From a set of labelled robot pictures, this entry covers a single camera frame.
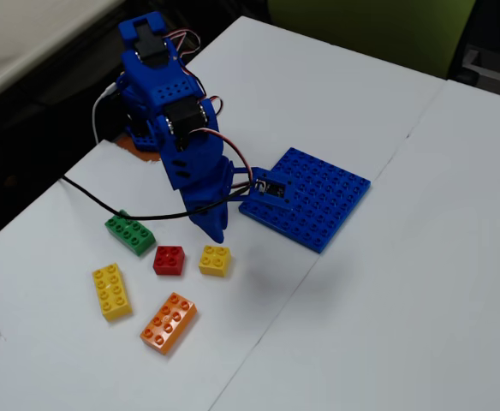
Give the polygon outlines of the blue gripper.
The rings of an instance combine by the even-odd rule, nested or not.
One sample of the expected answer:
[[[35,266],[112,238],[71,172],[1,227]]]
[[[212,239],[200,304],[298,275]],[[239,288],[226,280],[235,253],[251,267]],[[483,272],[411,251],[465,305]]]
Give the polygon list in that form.
[[[223,232],[228,222],[227,202],[236,196],[236,190],[232,188],[235,166],[223,156],[223,141],[215,135],[195,132],[187,137],[187,147],[179,151],[176,137],[170,132],[165,116],[157,118],[157,132],[158,151],[165,171],[172,188],[181,189],[187,211],[202,209],[221,200],[222,204],[189,218],[214,242],[223,243]],[[220,159],[221,181],[196,183],[210,175]]]

